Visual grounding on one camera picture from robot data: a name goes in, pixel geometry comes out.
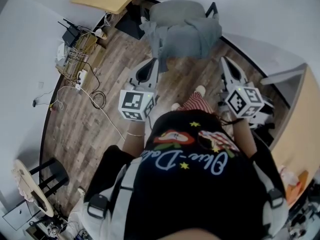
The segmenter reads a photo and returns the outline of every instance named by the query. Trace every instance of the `white harness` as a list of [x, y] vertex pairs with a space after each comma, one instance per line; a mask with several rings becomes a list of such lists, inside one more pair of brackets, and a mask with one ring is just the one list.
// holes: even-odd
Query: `white harness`
[[[101, 209], [101, 207], [91, 205], [91, 201], [83, 205], [83, 225], [94, 240], [124, 239], [127, 212], [141, 160], [142, 157], [134, 159], [127, 170], [126, 165], [123, 166], [114, 185], [96, 195], [98, 199], [110, 201], [115, 186], [122, 179], [112, 214], [107, 207]], [[253, 162], [253, 167], [269, 195], [269, 200], [263, 206], [262, 224], [269, 234], [264, 239], [271, 239], [280, 231], [288, 218], [288, 204], [281, 192], [274, 187], [270, 178], [255, 162]]]

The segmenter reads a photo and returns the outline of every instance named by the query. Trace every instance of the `round table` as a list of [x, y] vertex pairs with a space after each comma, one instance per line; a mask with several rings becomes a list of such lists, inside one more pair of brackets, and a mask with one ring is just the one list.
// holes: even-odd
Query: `round table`
[[[38, 185], [32, 178], [32, 175], [43, 170], [46, 167], [49, 167], [52, 176], [50, 176]], [[55, 193], [63, 185], [66, 186], [69, 184], [68, 174], [65, 168], [62, 166], [62, 164], [55, 158], [51, 158], [49, 161], [29, 171], [26, 168], [26, 166], [19, 159], [17, 159], [14, 161], [14, 168], [20, 175], [21, 179], [28, 186], [28, 189], [23, 189], [23, 191], [27, 194], [28, 197], [32, 196], [33, 199], [37, 200], [34, 203], [44, 214], [46, 214], [49, 217], [53, 217], [55, 213], [51, 204], [48, 201], [48, 197]], [[58, 181], [58, 183], [44, 193], [43, 189], [45, 187], [48, 187], [48, 183], [55, 179]]]

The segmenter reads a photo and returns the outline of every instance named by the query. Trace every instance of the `strap buckle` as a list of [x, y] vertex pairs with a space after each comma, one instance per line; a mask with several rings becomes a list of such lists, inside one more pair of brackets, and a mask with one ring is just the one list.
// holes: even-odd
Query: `strap buckle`
[[276, 209], [284, 203], [284, 197], [282, 193], [277, 189], [273, 188], [268, 192], [269, 202], [272, 209]]
[[103, 220], [106, 217], [108, 204], [109, 200], [104, 195], [95, 194], [89, 201], [87, 212], [90, 216]]

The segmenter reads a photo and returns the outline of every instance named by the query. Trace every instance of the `bracelet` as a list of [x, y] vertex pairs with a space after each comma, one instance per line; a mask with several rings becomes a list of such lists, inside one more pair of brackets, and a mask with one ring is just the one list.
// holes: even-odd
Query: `bracelet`
[[146, 134], [144, 134], [144, 135], [137, 135], [137, 134], [132, 134], [132, 133], [130, 133], [130, 132], [126, 132], [127, 134], [129, 134], [129, 135], [131, 135], [131, 136], [133, 136], [133, 137], [139, 137], [139, 138], [142, 138], [142, 137], [144, 137]]

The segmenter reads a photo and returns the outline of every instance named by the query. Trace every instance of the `sneaker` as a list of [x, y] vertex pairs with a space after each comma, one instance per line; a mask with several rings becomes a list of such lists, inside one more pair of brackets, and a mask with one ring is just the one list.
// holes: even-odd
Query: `sneaker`
[[201, 97], [203, 98], [206, 94], [206, 88], [203, 85], [199, 85], [197, 88], [195, 88], [194, 92], [200, 93]]
[[81, 197], [84, 197], [86, 195], [86, 191], [80, 186], [78, 187], [78, 192], [80, 193]]
[[180, 104], [179, 103], [174, 103], [172, 106], [171, 106], [171, 111], [175, 111], [177, 110], [178, 108], [180, 108]]

